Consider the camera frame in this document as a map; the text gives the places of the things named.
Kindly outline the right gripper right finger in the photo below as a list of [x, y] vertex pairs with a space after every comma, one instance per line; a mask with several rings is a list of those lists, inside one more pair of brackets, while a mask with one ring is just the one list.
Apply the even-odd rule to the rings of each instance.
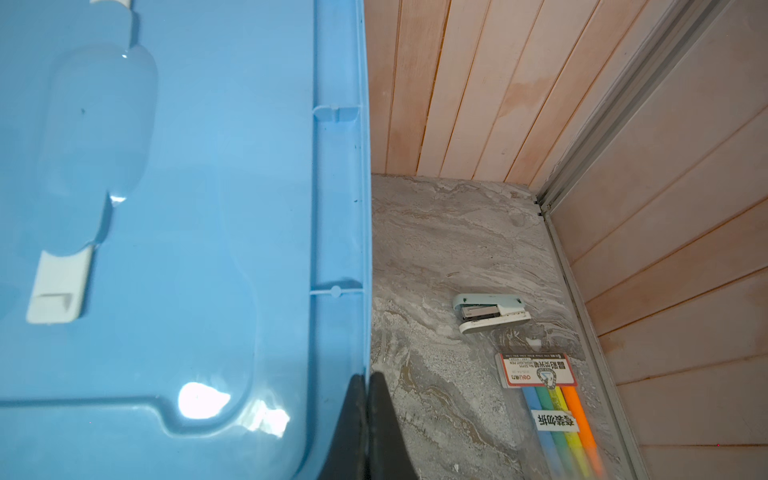
[[409, 457], [385, 376], [374, 372], [369, 381], [368, 478], [372, 480], [417, 480]]

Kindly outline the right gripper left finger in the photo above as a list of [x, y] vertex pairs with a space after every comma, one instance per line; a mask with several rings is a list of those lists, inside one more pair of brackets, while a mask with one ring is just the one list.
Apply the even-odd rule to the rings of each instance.
[[360, 480], [367, 468], [367, 392], [362, 375], [353, 375], [344, 398], [320, 480]]

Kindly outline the blue plastic bin lid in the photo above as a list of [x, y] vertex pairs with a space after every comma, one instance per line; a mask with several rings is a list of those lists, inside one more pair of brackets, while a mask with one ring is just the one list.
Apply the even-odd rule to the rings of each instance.
[[359, 1], [1, 5], [1, 475], [319, 479], [370, 369]]

